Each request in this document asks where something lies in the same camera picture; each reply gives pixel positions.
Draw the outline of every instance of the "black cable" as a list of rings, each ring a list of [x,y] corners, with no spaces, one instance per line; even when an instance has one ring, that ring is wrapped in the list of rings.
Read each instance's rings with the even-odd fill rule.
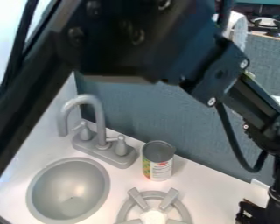
[[[24,7],[24,13],[21,18],[17,34],[14,39],[13,47],[10,53],[8,65],[0,85],[0,97],[5,93],[6,89],[15,80],[23,63],[23,52],[28,31],[33,19],[34,12],[39,0],[28,0]]]
[[[241,166],[248,172],[259,172],[263,168],[263,164],[268,156],[268,152],[263,150],[260,153],[260,155],[258,156],[255,166],[251,167],[249,165],[249,163],[247,162],[246,158],[242,154],[241,148],[238,144],[238,141],[236,140],[235,133],[234,133],[231,123],[228,119],[228,113],[225,110],[224,106],[221,103],[218,103],[216,105],[216,109],[217,109],[219,117],[222,121],[223,128],[227,134],[227,138],[230,143],[230,146],[235,154],[235,157],[241,164]]]
[[[228,21],[233,6],[234,0],[221,0],[217,24],[223,31],[228,28]]]

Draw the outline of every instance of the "red label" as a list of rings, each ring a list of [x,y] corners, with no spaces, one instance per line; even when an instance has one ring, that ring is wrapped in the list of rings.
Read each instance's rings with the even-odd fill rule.
[[[163,162],[163,163],[159,163],[157,165],[167,165],[167,164],[168,164],[168,162]]]

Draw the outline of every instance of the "can label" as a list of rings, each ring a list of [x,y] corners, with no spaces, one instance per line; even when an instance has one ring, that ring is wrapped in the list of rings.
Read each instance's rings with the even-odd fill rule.
[[[167,162],[154,163],[143,157],[143,173],[145,177],[154,181],[167,180],[172,176],[172,161],[173,159]]]

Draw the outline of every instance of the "toy stove burner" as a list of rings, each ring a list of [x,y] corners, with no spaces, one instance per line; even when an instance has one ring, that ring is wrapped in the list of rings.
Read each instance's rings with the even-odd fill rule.
[[[178,199],[179,191],[171,188],[168,193],[159,191],[139,192],[135,187],[128,191],[129,199],[117,215],[116,224],[192,224],[192,218],[185,205]],[[146,200],[161,200],[157,209],[149,206]],[[127,220],[129,212],[138,205],[142,213],[139,219]],[[172,220],[169,208],[178,211],[181,220]]]

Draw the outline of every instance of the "white countertop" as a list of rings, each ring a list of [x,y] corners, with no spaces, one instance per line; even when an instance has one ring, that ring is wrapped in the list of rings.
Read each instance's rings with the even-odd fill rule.
[[[74,133],[67,137],[59,137],[54,119],[60,105],[74,97],[76,90],[73,85],[74,79],[71,77],[0,179],[0,215],[10,223],[42,223],[28,211],[25,204],[26,189],[36,173],[47,165],[71,157],[92,158],[99,162],[106,168],[111,180],[110,193],[104,205],[98,212],[79,223],[115,223],[121,205],[128,198],[127,191],[133,187],[140,192],[149,190],[167,192],[171,187],[179,190],[179,198],[188,208],[194,224],[235,223],[235,215],[239,210],[238,203],[243,198],[264,206],[268,198],[265,188],[229,177],[179,156],[174,158],[174,174],[169,180],[152,182],[142,174],[141,157],[129,169],[120,170],[75,150],[71,146]],[[71,127],[80,119],[79,110],[72,112]],[[91,129],[95,130],[95,124],[91,123]],[[109,137],[116,137],[118,134],[111,129],[107,130]],[[143,142],[128,136],[127,143],[139,151],[144,145]],[[174,212],[170,215],[171,218],[179,218]]]

